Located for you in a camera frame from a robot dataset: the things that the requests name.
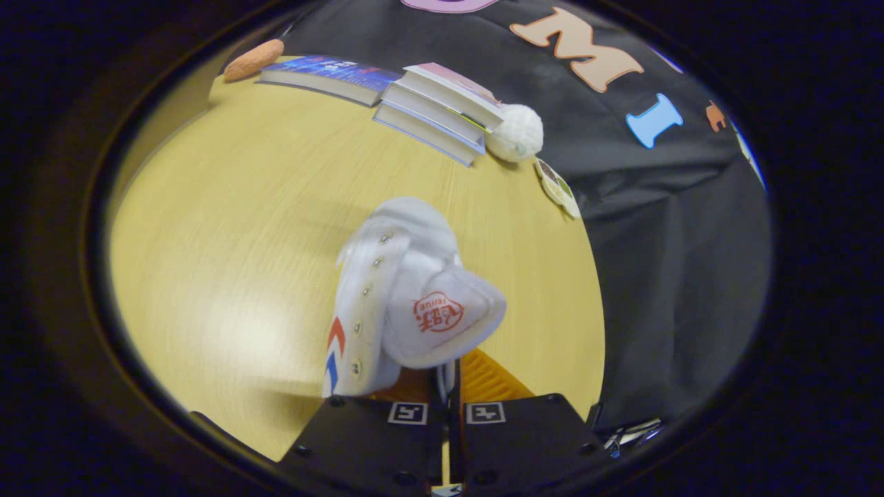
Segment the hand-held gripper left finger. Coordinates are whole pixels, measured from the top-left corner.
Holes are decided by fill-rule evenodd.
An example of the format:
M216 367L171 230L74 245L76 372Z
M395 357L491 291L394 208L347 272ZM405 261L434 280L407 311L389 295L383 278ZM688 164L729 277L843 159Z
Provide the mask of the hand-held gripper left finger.
M437 386L435 370L404 370L388 390L326 398L279 469L328 487L442 484L446 405Z

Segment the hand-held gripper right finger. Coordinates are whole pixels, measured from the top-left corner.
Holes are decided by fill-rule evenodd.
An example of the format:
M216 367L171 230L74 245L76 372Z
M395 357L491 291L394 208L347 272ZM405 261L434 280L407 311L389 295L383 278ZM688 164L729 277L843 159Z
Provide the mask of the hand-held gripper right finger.
M531 392L481 350L456 365L451 461L464 487L577 487L609 464L563 394Z

